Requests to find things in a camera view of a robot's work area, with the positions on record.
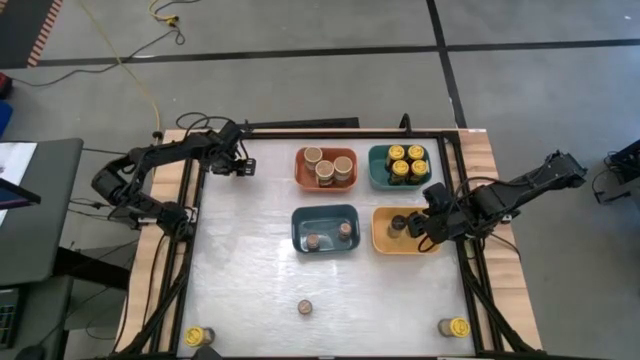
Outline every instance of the yellow tray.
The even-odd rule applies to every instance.
[[[415,206],[383,206],[376,208],[373,211],[371,219],[373,247],[375,247],[379,253],[387,255],[427,255],[437,252],[440,249],[440,244],[434,246],[426,253],[418,251],[418,244],[424,236],[414,239],[409,236],[406,230],[395,239],[389,237],[387,234],[387,228],[394,216],[408,216],[414,211],[421,212],[422,209],[424,209],[424,207]],[[427,240],[423,248],[428,248],[431,244],[431,241]]]

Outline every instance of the brown jar lid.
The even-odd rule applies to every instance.
[[[347,174],[351,169],[353,169],[353,161],[346,156],[338,156],[333,162],[333,166],[335,167],[336,172]]]
[[[320,148],[308,147],[304,150],[304,159],[311,163],[322,160],[322,150]]]
[[[316,165],[316,175],[322,179],[333,176],[333,164],[331,161],[322,160]]]

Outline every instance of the yellow jar lid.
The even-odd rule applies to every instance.
[[[199,326],[190,327],[184,336],[184,342],[188,346],[200,346],[204,341],[204,329]]]
[[[411,160],[420,160],[424,157],[424,148],[420,145],[412,145],[409,148],[409,158]]]
[[[455,337],[465,337],[469,335],[470,327],[467,320],[463,318],[453,318],[449,323],[449,329]]]
[[[426,175],[429,172],[429,165],[424,160],[416,160],[411,164],[411,172],[413,175]]]
[[[404,148],[400,145],[392,145],[389,148],[389,157],[391,160],[400,160],[404,157]]]
[[[394,174],[404,176],[409,173],[409,164],[404,160],[398,160],[393,163],[393,167],[391,169]]]

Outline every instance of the green tray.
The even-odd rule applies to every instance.
[[[402,145],[405,151],[409,149],[411,145]],[[431,180],[431,161],[429,160],[429,152],[425,149],[425,159],[429,166],[429,172],[422,178],[422,181],[417,185],[389,185],[389,175],[391,175],[385,168],[384,164],[387,161],[387,153],[391,145],[376,145],[369,149],[369,180],[371,186],[377,190],[418,190],[429,180]]]
[[[338,237],[340,224],[351,224],[351,237],[341,240]],[[328,205],[297,208],[291,216],[293,247],[304,254],[342,252],[353,250],[360,244],[360,225],[358,212],[351,205]],[[320,236],[320,248],[309,251],[307,235]]]

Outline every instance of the orange tray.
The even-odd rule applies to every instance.
[[[387,234],[387,228],[391,219],[396,215],[408,216],[414,211],[420,212],[424,207],[384,206],[373,211],[371,219],[371,238],[373,247],[382,254],[387,255],[428,255],[440,249],[440,244],[434,246],[426,253],[418,251],[418,244],[422,237],[412,238],[406,230],[397,238],[391,238]],[[431,241],[427,240],[423,247],[429,247]]]
[[[344,181],[339,184],[334,181],[331,186],[320,187],[316,182],[315,172],[307,169],[304,165],[305,149],[306,148],[301,148],[298,150],[298,153],[296,154],[295,167],[296,182],[298,182],[298,185],[300,185],[302,189],[315,192],[347,192],[351,190],[353,185],[355,185],[356,180],[358,180],[358,158],[353,150],[347,148],[320,148],[320,150],[322,150],[322,160],[329,160],[333,162],[340,156],[346,156],[353,162],[353,171],[351,172],[351,178],[349,178],[348,181]]]

